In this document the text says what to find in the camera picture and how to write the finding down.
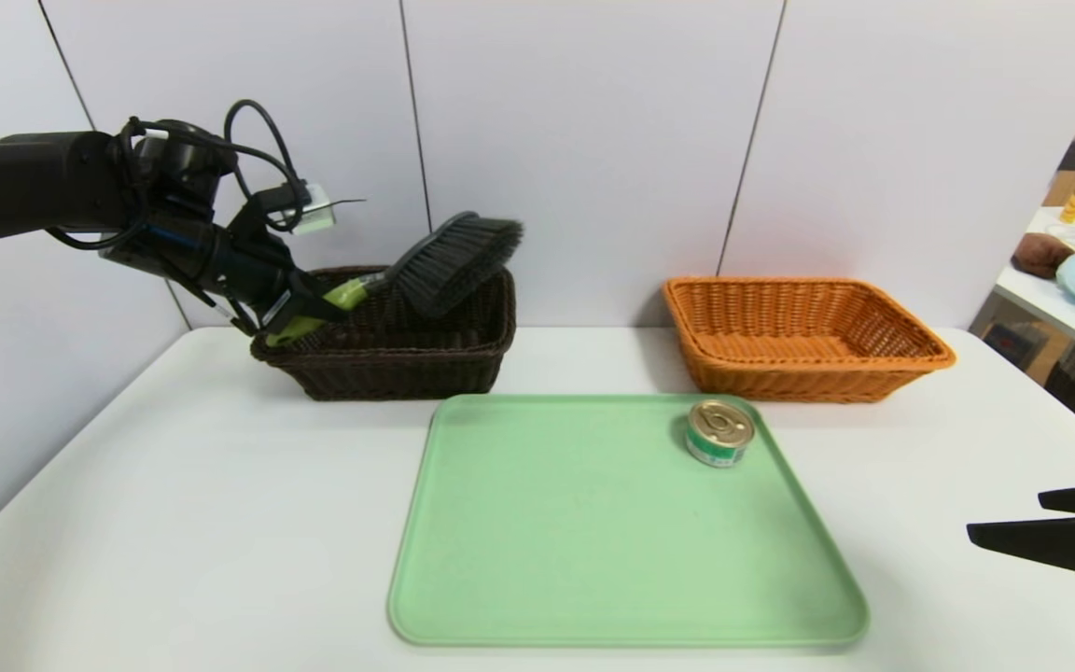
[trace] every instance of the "black cable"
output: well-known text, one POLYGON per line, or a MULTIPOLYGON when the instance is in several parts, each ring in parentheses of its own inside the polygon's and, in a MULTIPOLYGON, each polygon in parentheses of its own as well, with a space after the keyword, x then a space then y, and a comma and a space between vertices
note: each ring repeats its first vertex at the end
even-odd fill
POLYGON ((132 118, 132 124, 137 124, 139 128, 145 129, 146 131, 167 132, 169 138, 187 142, 190 145, 203 145, 203 147, 213 147, 215 149, 230 149, 231 152, 238 154, 247 154, 248 157, 256 157, 257 159, 268 161, 269 165, 274 167, 274 169, 281 171, 281 174, 285 175, 285 181, 289 184, 289 187, 293 189, 295 197, 293 217, 290 217, 286 225, 281 225, 272 218, 266 216, 264 219, 268 223, 268 226, 270 229, 287 233, 289 230, 293 230, 295 227, 301 223, 301 218, 304 216, 304 204, 306 204, 307 199, 306 188, 302 186, 301 180, 298 178, 298 175, 296 175, 293 170, 289 169, 289 167, 286 167, 285 165, 282 165, 282 162, 277 161, 271 154, 246 147, 246 145, 235 145, 234 142, 218 140, 214 137, 204 135, 204 133, 185 131, 183 128, 166 126, 164 124, 148 123, 148 120, 138 120, 135 118, 132 118))
POLYGON ((131 137, 135 135, 137 129, 137 118, 131 118, 127 124, 124 125, 124 130, 118 132, 116 139, 119 152, 124 157, 124 177, 127 182, 127 186, 131 187, 131 191, 135 195, 135 203, 138 205, 138 216, 132 217, 125 226, 124 230, 111 235, 109 238, 98 239, 98 241, 77 241, 76 238, 69 235, 64 230, 60 229, 46 229, 48 235, 56 238, 57 241, 64 243, 69 247, 73 247, 76 251, 103 251, 106 247, 114 247, 115 245, 123 245, 135 238, 141 230, 144 230, 146 221, 146 213, 148 213, 148 201, 146 200, 144 186, 138 182, 140 180, 140 167, 135 160, 135 148, 131 147, 131 137))
POLYGON ((263 328, 263 324, 256 324, 256 320, 253 320, 252 316, 247 315, 247 311, 244 311, 243 303, 240 303, 239 299, 235 299, 233 295, 230 294, 230 289, 226 289, 226 286, 224 286, 223 289, 225 289, 223 298, 230 303, 230 310, 234 311, 235 319, 239 319, 244 325, 243 332, 255 333, 260 331, 260 329, 263 328))
MULTIPOLYGON (((201 289, 201 287, 195 284, 190 277, 185 275, 185 272, 181 271, 180 268, 176 268, 175 263, 172 263, 171 260, 168 260, 167 257, 161 255, 158 251, 149 251, 149 253, 157 259, 157 262, 160 263, 161 271, 166 273, 166 276, 169 280, 175 282, 176 285, 183 286, 187 292, 191 294, 198 301, 205 303, 206 306, 211 306, 212 309, 218 310, 225 314, 225 311, 218 309, 217 301, 210 298, 210 295, 205 294, 204 289, 201 289)), ((256 335, 257 330, 252 328, 252 318, 248 317, 247 314, 243 314, 243 319, 230 317, 230 324, 233 324, 235 328, 239 328, 239 331, 243 331, 248 337, 256 335)))
MULTIPOLYGON (((264 110, 263 105, 259 102, 253 101, 250 98, 244 98, 243 101, 235 101, 234 105, 230 105, 230 110, 227 110, 227 118, 223 120, 223 140, 227 142, 233 142, 234 140, 230 137, 230 127, 234 124, 235 116, 239 115, 239 111, 244 108, 252 108, 252 110, 257 111, 257 113, 264 119, 264 125, 268 130, 272 133, 272 140, 276 140, 276 147, 281 149, 281 158, 285 160, 285 166, 290 171, 293 171, 293 158, 289 157, 289 148, 285 145, 285 138, 281 137, 281 129, 276 127, 276 123, 272 120, 272 115, 268 114, 268 110, 264 110)), ((235 166, 235 181, 239 183, 239 190, 243 191, 243 196, 246 196, 249 200, 252 198, 252 191, 247 188, 247 180, 243 177, 243 170, 239 166, 235 166)))

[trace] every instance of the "green tray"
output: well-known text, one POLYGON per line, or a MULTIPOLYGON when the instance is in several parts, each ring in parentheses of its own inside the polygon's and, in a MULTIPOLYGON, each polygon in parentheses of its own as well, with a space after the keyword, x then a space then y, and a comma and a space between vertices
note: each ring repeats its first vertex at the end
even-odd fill
POLYGON ((822 646, 870 619, 758 413, 703 395, 444 401, 388 613, 432 646, 822 646), (703 399, 758 426, 730 469, 683 446, 703 399))

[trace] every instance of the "tin can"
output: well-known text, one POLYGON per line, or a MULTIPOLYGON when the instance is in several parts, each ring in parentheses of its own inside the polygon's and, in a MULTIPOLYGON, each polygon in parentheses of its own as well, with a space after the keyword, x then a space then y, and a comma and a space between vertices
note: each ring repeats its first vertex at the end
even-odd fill
POLYGON ((687 414, 687 451, 711 467, 732 467, 754 439, 754 420, 720 400, 703 400, 687 414))

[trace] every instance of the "white wall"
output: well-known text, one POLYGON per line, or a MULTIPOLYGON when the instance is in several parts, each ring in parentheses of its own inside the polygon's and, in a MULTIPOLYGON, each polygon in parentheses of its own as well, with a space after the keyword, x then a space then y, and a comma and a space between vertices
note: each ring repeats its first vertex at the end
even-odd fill
POLYGON ((725 275, 968 327, 1075 132, 1075 3, 789 0, 725 275))
POLYGON ((780 0, 405 0, 435 224, 520 218, 519 323, 666 319, 715 273, 780 0))
MULTIPOLYGON (((87 128, 34 0, 0 0, 0 138, 87 128)), ((0 241, 0 507, 185 331, 166 284, 47 234, 0 241)))
MULTIPOLYGON (((301 177, 332 199, 338 226, 289 238, 301 268, 391 263, 429 232, 400 6, 383 0, 45 0, 99 131, 131 115, 223 133, 239 98, 272 112, 301 177)), ((250 110, 235 141, 276 153, 250 110)), ((244 159, 253 188, 281 183, 244 159)), ((242 203, 227 178, 218 224, 242 203)), ((183 295, 190 321, 223 324, 183 295)))

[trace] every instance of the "brush bristles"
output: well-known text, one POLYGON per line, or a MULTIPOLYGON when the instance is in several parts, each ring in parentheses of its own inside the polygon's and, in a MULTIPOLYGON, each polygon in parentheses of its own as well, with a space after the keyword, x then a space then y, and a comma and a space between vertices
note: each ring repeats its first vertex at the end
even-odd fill
POLYGON ((520 221, 457 218, 401 267, 397 288, 419 314, 442 317, 504 268, 520 232, 520 221))

